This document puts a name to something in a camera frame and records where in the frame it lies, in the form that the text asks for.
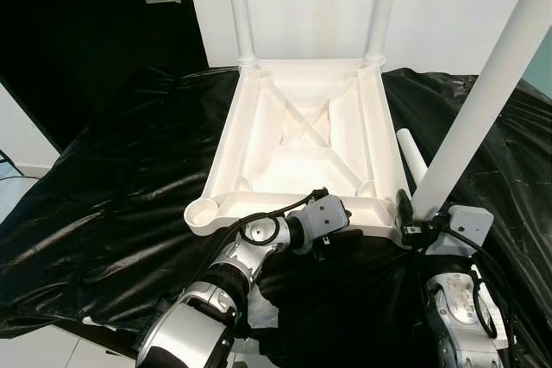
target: white pipe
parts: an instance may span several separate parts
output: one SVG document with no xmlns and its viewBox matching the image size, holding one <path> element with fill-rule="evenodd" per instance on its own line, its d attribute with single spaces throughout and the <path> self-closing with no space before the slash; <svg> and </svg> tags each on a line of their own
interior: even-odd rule
<svg viewBox="0 0 552 368">
<path fill-rule="evenodd" d="M 251 26 L 249 23 L 248 1 L 230 0 L 234 15 L 235 37 L 238 42 L 239 65 L 250 65 L 255 61 Z"/>
<path fill-rule="evenodd" d="M 418 187 L 425 172 L 428 170 L 428 166 L 425 164 L 425 161 L 423 161 L 422 154 L 420 154 L 420 150 L 417 149 L 416 142 L 408 129 L 402 128 L 397 131 L 397 141 L 405 156 L 406 164 L 411 171 L 414 183 L 416 183 L 416 187 Z"/>
<path fill-rule="evenodd" d="M 549 30 L 550 0 L 518 0 L 472 91 L 412 197 L 427 220 L 442 206 Z"/>
<path fill-rule="evenodd" d="M 367 50 L 364 55 L 367 63 L 382 65 L 385 62 L 383 47 L 386 43 L 392 5 L 393 0 L 374 0 Z"/>
</svg>

